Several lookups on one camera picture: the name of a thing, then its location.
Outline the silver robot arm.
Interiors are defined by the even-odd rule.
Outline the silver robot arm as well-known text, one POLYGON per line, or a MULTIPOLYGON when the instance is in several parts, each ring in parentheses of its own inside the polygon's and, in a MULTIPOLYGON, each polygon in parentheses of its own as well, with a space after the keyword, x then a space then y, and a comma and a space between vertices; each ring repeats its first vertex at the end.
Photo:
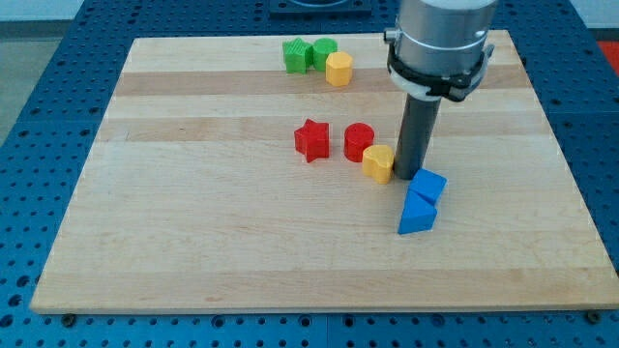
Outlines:
POLYGON ((442 100, 462 102, 483 81, 494 46, 486 43, 497 0, 403 0, 384 31, 387 68, 406 93, 394 173, 422 168, 442 100))

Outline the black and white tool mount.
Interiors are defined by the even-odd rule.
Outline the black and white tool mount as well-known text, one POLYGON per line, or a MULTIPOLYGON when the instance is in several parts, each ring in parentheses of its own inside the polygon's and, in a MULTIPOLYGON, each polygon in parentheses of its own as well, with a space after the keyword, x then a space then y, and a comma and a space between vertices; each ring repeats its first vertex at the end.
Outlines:
POLYGON ((417 100, 432 102, 438 98, 445 98, 452 102, 462 102, 483 81, 493 51, 493 44, 485 46, 480 59, 468 73, 437 76, 423 74, 407 67, 397 57, 395 45, 390 43, 387 69, 397 87, 417 100))

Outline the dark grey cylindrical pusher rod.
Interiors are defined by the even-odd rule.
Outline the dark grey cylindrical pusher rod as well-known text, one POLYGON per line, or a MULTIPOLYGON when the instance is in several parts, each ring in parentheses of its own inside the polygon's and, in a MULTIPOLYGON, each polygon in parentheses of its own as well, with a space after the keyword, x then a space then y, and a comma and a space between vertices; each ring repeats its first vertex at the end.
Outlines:
POLYGON ((398 178, 412 180, 423 167, 439 105, 440 100, 406 98, 394 162, 398 178))

